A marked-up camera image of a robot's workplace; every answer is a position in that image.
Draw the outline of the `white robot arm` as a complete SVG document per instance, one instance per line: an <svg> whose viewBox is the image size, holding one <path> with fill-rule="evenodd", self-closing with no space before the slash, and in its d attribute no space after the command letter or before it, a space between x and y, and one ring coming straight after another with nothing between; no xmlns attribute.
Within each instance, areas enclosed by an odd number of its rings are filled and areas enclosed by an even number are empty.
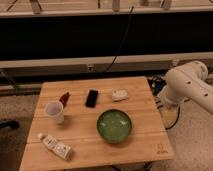
<svg viewBox="0 0 213 171"><path fill-rule="evenodd" d="M166 85L158 93L158 108L166 129L171 129L180 116L180 104L188 98L213 115L213 86L205 82L207 66L191 61L170 69L165 75Z"/></svg>

